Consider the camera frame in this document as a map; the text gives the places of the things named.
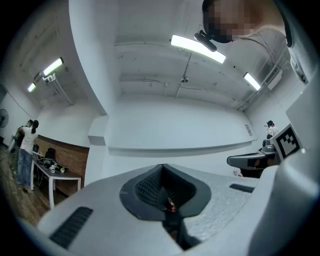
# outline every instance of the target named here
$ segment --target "ceiling light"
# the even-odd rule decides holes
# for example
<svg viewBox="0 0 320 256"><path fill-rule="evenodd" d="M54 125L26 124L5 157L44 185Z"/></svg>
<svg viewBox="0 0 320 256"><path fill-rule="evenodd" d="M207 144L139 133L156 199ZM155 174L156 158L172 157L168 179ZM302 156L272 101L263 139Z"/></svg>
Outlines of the ceiling light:
<svg viewBox="0 0 320 256"><path fill-rule="evenodd" d="M171 39L171 45L182 47L191 51L195 51L197 53L203 54L205 56L210 57L211 59L214 59L217 62L220 62L221 64L224 63L226 56L224 56L222 53L215 51L210 51L207 47L205 47L203 44L191 40L189 38L185 38L178 35L173 35Z"/></svg>
<svg viewBox="0 0 320 256"><path fill-rule="evenodd" d="M28 91L31 93L34 89L36 89L36 85L34 83L32 83L29 88Z"/></svg>
<svg viewBox="0 0 320 256"><path fill-rule="evenodd" d="M257 91L260 89L261 86L248 72L245 73L244 79L247 80Z"/></svg>
<svg viewBox="0 0 320 256"><path fill-rule="evenodd" d="M48 66L44 71L44 75L47 76L50 74L53 70L55 70L57 67L62 65L64 63L62 58L58 58L54 63L52 63L50 66Z"/></svg>

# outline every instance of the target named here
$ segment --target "dark hair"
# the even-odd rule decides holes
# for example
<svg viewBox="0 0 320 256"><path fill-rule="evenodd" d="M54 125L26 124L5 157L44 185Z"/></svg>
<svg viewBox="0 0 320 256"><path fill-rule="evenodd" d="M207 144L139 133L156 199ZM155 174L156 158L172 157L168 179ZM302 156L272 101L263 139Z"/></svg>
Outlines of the dark hair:
<svg viewBox="0 0 320 256"><path fill-rule="evenodd" d="M39 126L38 120L34 120L34 121L33 121L33 124L32 124L32 130L31 130L31 133L32 133L32 134L35 134L35 133L36 133L36 128L38 128L38 126Z"/></svg>
<svg viewBox="0 0 320 256"><path fill-rule="evenodd" d="M272 126L274 122L272 122L271 120L267 123L268 127Z"/></svg>
<svg viewBox="0 0 320 256"><path fill-rule="evenodd" d="M202 11L207 12L209 7L214 3L215 0L204 0L202 3Z"/></svg>

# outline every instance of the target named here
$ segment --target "gray plastic surface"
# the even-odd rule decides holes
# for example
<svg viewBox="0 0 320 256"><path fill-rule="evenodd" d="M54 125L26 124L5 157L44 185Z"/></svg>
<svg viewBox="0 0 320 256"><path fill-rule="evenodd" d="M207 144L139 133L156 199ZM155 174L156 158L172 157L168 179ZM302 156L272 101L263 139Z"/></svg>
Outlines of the gray plastic surface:
<svg viewBox="0 0 320 256"><path fill-rule="evenodd" d="M134 217L121 204L119 192L129 179L147 172L145 167L96 181L58 204L38 223L37 228L49 237L72 212L89 207L93 213L69 251L77 255L176 255L182 249L169 236L159 221ZM221 176L178 165L172 167L209 185L212 197L198 216L186 218L188 234L205 240L229 223L249 200L251 194L229 188L231 184L254 187L257 179Z"/></svg>
<svg viewBox="0 0 320 256"><path fill-rule="evenodd" d="M271 166L264 170L249 200L220 232L183 255L248 255L252 236L267 207L277 168L278 166Z"/></svg>
<svg viewBox="0 0 320 256"><path fill-rule="evenodd" d="M262 152L255 154L242 154L229 156L226 160L227 164L233 167L237 167L245 170L262 170L262 168L256 168L254 166L248 166L248 160L258 160L266 158L267 156Z"/></svg>
<svg viewBox="0 0 320 256"><path fill-rule="evenodd" d="M276 147L274 145L263 146L261 152L264 153L265 155L274 155L277 153Z"/></svg>
<svg viewBox="0 0 320 256"><path fill-rule="evenodd" d="M175 255L182 249L159 221L134 217L120 201L129 179L155 165L101 179L78 191L49 211L37 228L49 237L80 206L93 209L68 250L76 255Z"/></svg>
<svg viewBox="0 0 320 256"><path fill-rule="evenodd" d="M320 150L300 150L279 166L250 254L278 252L308 218L320 197Z"/></svg>

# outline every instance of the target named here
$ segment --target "table leg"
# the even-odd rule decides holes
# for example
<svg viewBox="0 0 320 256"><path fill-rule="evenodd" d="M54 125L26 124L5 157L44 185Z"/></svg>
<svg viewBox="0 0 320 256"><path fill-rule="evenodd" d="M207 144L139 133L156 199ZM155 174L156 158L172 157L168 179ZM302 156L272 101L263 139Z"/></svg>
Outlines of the table leg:
<svg viewBox="0 0 320 256"><path fill-rule="evenodd" d="M32 160L32 163L31 163L31 172L30 172L30 187L31 187L31 190L34 190L34 168L35 168L35 161Z"/></svg>
<svg viewBox="0 0 320 256"><path fill-rule="evenodd" d="M54 179L52 177L49 178L49 202L50 202L50 209L55 207L54 202Z"/></svg>
<svg viewBox="0 0 320 256"><path fill-rule="evenodd" d="M78 179L78 191L81 189L81 178Z"/></svg>

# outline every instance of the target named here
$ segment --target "jeans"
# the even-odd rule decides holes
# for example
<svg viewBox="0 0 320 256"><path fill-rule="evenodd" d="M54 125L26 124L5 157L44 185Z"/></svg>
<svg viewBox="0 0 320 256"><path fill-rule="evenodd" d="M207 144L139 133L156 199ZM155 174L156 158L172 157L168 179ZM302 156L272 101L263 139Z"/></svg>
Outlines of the jeans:
<svg viewBox="0 0 320 256"><path fill-rule="evenodd" d="M30 172L31 172L31 164L32 164L32 154L29 154L24 149L20 149L19 151L19 160L18 160L18 184L24 184L24 174L26 186L30 188Z"/></svg>
<svg viewBox="0 0 320 256"><path fill-rule="evenodd" d="M20 147L18 145L15 145L15 155L14 155L14 170L18 171L18 160L19 160L19 151Z"/></svg>

